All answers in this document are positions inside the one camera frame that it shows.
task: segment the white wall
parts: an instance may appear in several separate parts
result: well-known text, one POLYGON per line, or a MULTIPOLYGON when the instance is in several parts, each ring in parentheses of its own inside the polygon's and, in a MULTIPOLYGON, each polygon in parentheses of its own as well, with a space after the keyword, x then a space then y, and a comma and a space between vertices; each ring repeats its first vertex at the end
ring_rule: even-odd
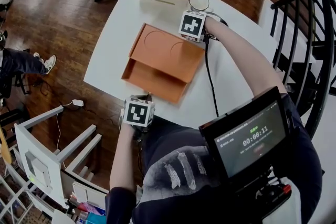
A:
POLYGON ((313 144, 319 154, 323 176, 322 196, 310 224, 330 224, 336 220, 336 97, 329 96, 313 144))

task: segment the white table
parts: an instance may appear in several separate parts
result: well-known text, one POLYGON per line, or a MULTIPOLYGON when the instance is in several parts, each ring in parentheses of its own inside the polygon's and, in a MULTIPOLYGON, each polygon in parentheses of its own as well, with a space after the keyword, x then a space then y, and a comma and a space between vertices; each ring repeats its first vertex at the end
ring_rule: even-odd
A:
MULTIPOLYGON (((226 3, 209 1, 213 12, 226 20, 231 29, 248 40, 270 62, 273 60, 277 43, 269 33, 226 3)), ((121 79, 134 40, 143 23, 179 36, 183 10, 155 1, 118 0, 93 51, 84 81, 121 100, 132 94, 143 94, 142 89, 121 79)), ((239 69, 218 41, 210 42, 208 56, 220 114, 253 97, 239 69)), ((204 61, 178 105, 155 96, 153 101, 156 115, 183 126, 198 128, 216 118, 204 61)))

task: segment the white power adapter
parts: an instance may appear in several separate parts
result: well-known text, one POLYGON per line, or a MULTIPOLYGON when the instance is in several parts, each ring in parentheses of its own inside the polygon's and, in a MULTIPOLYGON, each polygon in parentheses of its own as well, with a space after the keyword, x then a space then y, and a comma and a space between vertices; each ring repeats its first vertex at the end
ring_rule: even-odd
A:
POLYGON ((84 102, 82 100, 73 99, 72 103, 76 106, 83 106, 84 102))

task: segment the wooden floor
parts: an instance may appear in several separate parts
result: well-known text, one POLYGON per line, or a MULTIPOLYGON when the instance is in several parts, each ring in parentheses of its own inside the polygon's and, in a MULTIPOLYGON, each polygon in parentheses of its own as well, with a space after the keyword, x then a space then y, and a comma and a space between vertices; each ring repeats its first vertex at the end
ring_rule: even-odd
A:
MULTIPOLYGON (((256 22, 263 0, 223 1, 256 22)), ((20 89, 13 89, 8 100, 9 108, 13 109, 22 102, 33 117, 60 103, 67 104, 72 99, 84 100, 84 109, 65 110, 59 117, 59 147, 64 148, 83 130, 95 124, 98 133, 102 134, 102 143, 98 161, 100 171, 93 181, 105 188, 108 188, 118 139, 120 107, 113 97, 84 83, 83 78, 99 35, 116 2, 104 0, 98 4, 93 0, 14 0, 2 26, 2 30, 8 30, 7 47, 19 50, 30 48, 31 52, 37 51, 45 59, 53 54, 57 56, 56 66, 44 77, 51 88, 48 90, 46 84, 42 88, 30 86, 32 93, 26 96, 20 89)), ((29 83, 36 79, 37 76, 28 76, 29 83)), ((56 117, 36 126, 33 134, 50 150, 55 150, 59 135, 56 117)), ((137 154, 138 149, 134 147, 134 170, 137 182, 140 183, 137 154)))

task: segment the dark sleeve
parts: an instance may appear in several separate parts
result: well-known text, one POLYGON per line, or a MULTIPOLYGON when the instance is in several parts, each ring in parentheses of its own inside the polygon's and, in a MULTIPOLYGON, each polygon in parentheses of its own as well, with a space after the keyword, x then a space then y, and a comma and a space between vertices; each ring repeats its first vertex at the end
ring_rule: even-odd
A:
POLYGON ((291 150, 287 156, 286 168, 282 170, 286 170, 286 176, 300 191, 302 223, 307 223, 321 197, 321 163, 289 95, 283 94, 282 101, 291 125, 291 150))
POLYGON ((105 197, 106 224, 129 224, 135 203, 135 194, 129 190, 111 189, 105 197))

